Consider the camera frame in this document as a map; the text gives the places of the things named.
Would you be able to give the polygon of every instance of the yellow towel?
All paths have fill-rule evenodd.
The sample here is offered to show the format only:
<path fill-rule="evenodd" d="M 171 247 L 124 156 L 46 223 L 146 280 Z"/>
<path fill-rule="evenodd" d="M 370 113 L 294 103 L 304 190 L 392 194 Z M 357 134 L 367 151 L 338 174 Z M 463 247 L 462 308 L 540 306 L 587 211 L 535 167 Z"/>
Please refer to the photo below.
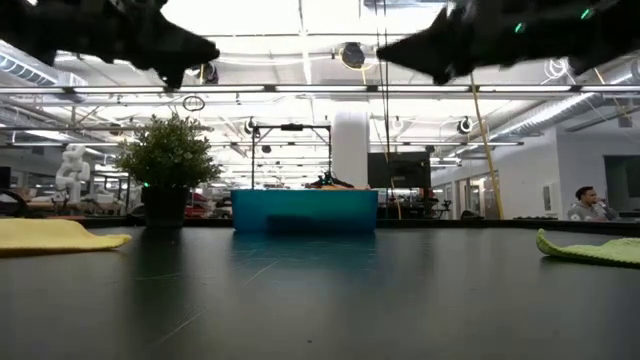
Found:
<path fill-rule="evenodd" d="M 547 240 L 544 234 L 544 230 L 538 231 L 536 245 L 546 255 L 613 266 L 640 266 L 640 239 L 611 240 L 600 246 L 560 247 Z"/>
<path fill-rule="evenodd" d="M 129 240 L 129 235 L 93 235 L 70 220 L 0 220 L 0 257 L 109 250 Z"/>

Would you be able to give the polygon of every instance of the metal frame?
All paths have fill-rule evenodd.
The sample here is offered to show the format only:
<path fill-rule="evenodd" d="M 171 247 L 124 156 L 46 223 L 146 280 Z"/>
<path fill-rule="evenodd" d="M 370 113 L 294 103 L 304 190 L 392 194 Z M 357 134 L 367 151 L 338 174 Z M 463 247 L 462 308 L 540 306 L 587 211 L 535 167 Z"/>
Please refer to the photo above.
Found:
<path fill-rule="evenodd" d="M 262 135 L 260 137 L 260 139 L 258 139 L 258 141 L 256 141 L 256 130 L 260 130 L 260 129 L 265 129 L 267 130 L 267 132 Z M 323 139 L 322 136 L 320 136 L 320 134 L 318 134 L 318 132 L 316 131 L 317 129 L 324 129 L 327 130 L 327 132 L 329 133 L 329 138 L 327 141 L 325 141 L 323 139 L 323 143 L 319 143 L 318 146 L 328 146 L 328 150 L 329 150 L 329 155 L 328 155 L 328 160 L 329 160 L 329 173 L 331 173 L 331 166 L 332 166 L 332 160 L 331 160 L 331 156 L 332 156 L 332 147 L 331 147 L 331 125 L 302 125 L 302 124 L 282 124 L 282 125 L 254 125 L 252 127 L 252 131 L 251 131 L 251 190 L 255 189 L 256 186 L 256 182 L 255 182 L 255 178 L 256 178 L 256 145 L 260 144 L 260 141 L 262 141 L 265 137 L 267 137 L 269 135 L 269 133 L 271 131 L 273 131 L 274 129 L 278 129 L 281 131 L 303 131 L 305 129 L 310 129 L 313 132 L 315 132 L 320 139 Z"/>
<path fill-rule="evenodd" d="M 154 95 L 154 94 L 240 94 L 240 93 L 309 93 L 309 94 L 471 94 L 472 85 L 193 85 L 171 90 L 162 86 L 84 86 L 84 87 L 4 87 L 0 95 Z M 475 85 L 482 95 L 523 95 L 523 94 L 640 94 L 640 85 Z"/>

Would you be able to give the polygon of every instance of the blue plastic container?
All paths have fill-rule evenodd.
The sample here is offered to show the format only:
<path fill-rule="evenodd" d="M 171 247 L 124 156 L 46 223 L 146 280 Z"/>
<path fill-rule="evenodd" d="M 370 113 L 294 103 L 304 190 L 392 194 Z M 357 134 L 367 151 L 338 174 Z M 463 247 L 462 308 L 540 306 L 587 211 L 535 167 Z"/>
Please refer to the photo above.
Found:
<path fill-rule="evenodd" d="M 372 232 L 378 192 L 369 190 L 233 190 L 238 232 Z"/>

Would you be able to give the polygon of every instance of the man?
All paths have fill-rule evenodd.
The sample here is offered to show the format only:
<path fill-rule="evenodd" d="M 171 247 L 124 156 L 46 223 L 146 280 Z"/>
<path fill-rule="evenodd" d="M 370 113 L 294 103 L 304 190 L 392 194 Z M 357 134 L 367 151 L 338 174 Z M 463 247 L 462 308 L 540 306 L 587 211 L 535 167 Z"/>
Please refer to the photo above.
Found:
<path fill-rule="evenodd" d="M 593 186 L 584 186 L 576 191 L 578 202 L 569 209 L 569 220 L 607 222 L 618 219 L 618 213 L 598 199 Z"/>

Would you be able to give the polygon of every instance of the light green towel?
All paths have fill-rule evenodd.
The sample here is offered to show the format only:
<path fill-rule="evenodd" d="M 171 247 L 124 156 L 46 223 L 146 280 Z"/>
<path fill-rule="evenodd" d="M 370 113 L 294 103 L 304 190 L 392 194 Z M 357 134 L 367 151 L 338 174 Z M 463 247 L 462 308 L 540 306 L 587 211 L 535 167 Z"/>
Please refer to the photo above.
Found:
<path fill-rule="evenodd" d="M 540 251 L 549 256 L 618 266 L 640 266 L 640 239 L 611 240 L 601 246 L 571 245 L 559 247 L 550 243 L 544 237 L 544 230 L 540 229 L 536 244 Z"/>

